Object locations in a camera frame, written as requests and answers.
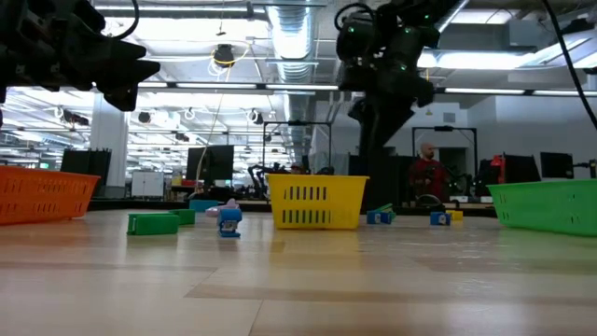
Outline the yellow plastic basket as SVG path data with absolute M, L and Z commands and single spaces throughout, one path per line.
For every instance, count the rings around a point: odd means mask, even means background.
M 271 211 L 278 230 L 354 230 L 366 176 L 269 174 Z

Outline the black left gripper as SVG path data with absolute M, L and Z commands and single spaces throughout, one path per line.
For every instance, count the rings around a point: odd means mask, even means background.
M 160 64 L 142 46 L 101 34 L 104 17 L 87 0 L 0 0 L 0 93 L 9 87 L 58 91 L 93 84 L 120 111 L 136 108 L 139 84 Z M 116 63 L 115 60 L 136 60 Z

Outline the black gantry frame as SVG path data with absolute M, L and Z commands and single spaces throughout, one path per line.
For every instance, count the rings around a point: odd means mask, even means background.
M 418 160 L 419 156 L 416 153 L 416 142 L 418 141 L 416 139 L 416 132 L 419 130 L 424 130 L 424 131 L 433 131 L 433 132 L 441 132 L 441 133 L 450 133 L 450 132 L 458 132 L 461 134 L 461 136 L 463 136 L 464 138 L 466 138 L 468 140 L 468 142 L 472 145 L 473 148 L 473 163 L 474 163 L 474 174 L 462 174 L 462 175 L 454 175 L 452 174 L 453 178 L 465 178 L 466 179 L 466 183 L 467 185 L 471 185 L 472 184 L 472 180 L 473 177 L 479 172 L 479 154 L 478 154 L 478 131 L 477 128 L 463 128 L 463 127 L 453 127 L 453 126 L 449 126 L 449 125 L 443 125 L 443 126 L 434 126 L 434 127 L 430 127 L 430 126 L 425 126 L 425 127 L 413 127 L 411 128 L 410 131 L 410 137 L 411 137 L 411 153 L 412 153 L 412 157 L 414 158 L 415 161 Z M 466 136 L 465 132 L 470 132 L 472 133 L 472 137 L 469 138 Z
M 284 173 L 289 174 L 282 165 L 275 163 L 272 167 L 266 165 L 266 144 L 270 142 L 271 136 L 283 136 L 282 133 L 277 132 L 277 129 L 284 125 L 287 129 L 292 131 L 294 128 L 309 128 L 311 134 L 319 127 L 326 126 L 327 133 L 325 135 L 328 139 L 328 157 L 327 166 L 323 168 L 325 174 L 333 174 L 331 151 L 332 151 L 332 123 L 318 122 L 318 121 L 304 121 L 304 120 L 290 120 L 290 121 L 265 121 L 262 130 L 262 163 L 257 166 L 264 174 Z

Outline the black aluminium table frame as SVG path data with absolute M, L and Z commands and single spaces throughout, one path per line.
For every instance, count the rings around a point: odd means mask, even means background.
M 241 210 L 253 213 L 269 213 L 271 206 L 262 201 L 239 201 Z M 188 202 L 164 202 L 164 201 L 136 201 L 136 200 L 91 200 L 88 205 L 88 211 L 107 211 L 107 210 L 174 210 L 187 209 Z M 486 207 L 466 208 L 462 204 L 458 211 L 462 211 L 465 217 L 493 217 L 497 218 L 495 209 Z M 394 212 L 401 216 L 424 216 L 430 213 L 429 209 L 421 207 L 394 207 Z

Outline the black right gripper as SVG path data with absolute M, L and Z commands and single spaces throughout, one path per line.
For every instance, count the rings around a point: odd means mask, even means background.
M 379 97 L 396 97 L 406 104 L 387 107 L 387 139 L 391 139 L 419 107 L 434 100 L 434 85 L 419 75 L 425 48 L 437 45 L 435 2 L 388 2 L 377 8 L 363 3 L 342 7 L 335 15 L 336 54 L 341 71 L 337 86 Z M 361 153 L 380 151 L 382 116 L 364 101 L 361 110 Z

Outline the blue tape roll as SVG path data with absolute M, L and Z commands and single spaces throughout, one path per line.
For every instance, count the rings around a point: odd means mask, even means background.
M 207 209 L 218 206 L 218 201 L 213 200 L 190 200 L 188 208 L 197 213 L 204 213 Z

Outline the orange plastic basket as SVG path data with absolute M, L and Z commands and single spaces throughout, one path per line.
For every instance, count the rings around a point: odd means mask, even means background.
M 83 217 L 99 179 L 0 166 L 0 226 Z

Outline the pink staple remover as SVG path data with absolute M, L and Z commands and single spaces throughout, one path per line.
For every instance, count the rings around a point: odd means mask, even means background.
M 205 214 L 208 217 L 218 217 L 222 210 L 239 209 L 240 206 L 234 199 L 229 199 L 225 204 L 212 206 L 205 210 Z

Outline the black monitor pair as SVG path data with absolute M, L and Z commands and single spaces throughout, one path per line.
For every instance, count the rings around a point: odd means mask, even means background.
M 82 175 L 97 175 L 99 186 L 104 186 L 109 172 L 112 152 L 110 149 L 73 150 L 62 154 L 61 171 Z

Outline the green plastic basket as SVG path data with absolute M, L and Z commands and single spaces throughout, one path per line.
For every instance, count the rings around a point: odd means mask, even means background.
M 597 179 L 490 185 L 508 228 L 597 237 Z

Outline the white cabinet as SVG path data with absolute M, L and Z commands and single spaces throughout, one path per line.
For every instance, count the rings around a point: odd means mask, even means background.
M 132 197 L 158 197 L 164 194 L 164 175 L 162 172 L 133 172 Z

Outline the white pillar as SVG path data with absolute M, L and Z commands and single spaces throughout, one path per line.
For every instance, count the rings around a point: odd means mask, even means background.
M 126 170 L 131 115 L 109 104 L 96 93 L 91 117 L 90 147 L 110 153 L 109 168 L 102 187 L 107 199 L 123 199 L 126 193 Z

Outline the black partition panel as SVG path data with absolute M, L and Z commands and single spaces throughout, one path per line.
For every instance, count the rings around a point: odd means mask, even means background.
M 362 208 L 364 211 L 388 203 L 400 207 L 409 201 L 411 156 L 399 155 L 394 147 L 384 147 L 381 153 L 371 159 L 351 155 L 349 175 L 364 175 L 366 182 Z

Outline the silver ventilation duct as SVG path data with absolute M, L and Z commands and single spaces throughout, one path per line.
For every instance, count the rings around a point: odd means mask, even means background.
M 274 6 L 267 8 L 271 22 L 271 42 L 277 63 L 279 80 L 283 84 L 307 84 L 312 80 L 314 65 L 306 63 L 312 57 L 315 9 L 304 6 Z M 288 93 L 284 96 L 287 121 L 307 121 L 312 117 L 311 96 Z M 289 127 L 291 162 L 301 162 L 309 153 L 310 140 L 305 140 L 307 128 Z

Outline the long ceiling light strip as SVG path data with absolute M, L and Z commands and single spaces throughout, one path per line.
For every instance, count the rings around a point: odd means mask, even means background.
M 259 92 L 336 92 L 349 91 L 336 85 L 327 84 L 281 84 L 251 82 L 159 82 L 149 81 L 139 84 L 139 92 L 196 91 L 207 93 L 228 93 L 241 91 Z M 576 90 L 536 90 L 536 89 L 487 89 L 487 88 L 451 88 L 434 87 L 434 94 L 454 95 L 505 95 L 505 96 L 545 96 L 545 97 L 578 97 Z

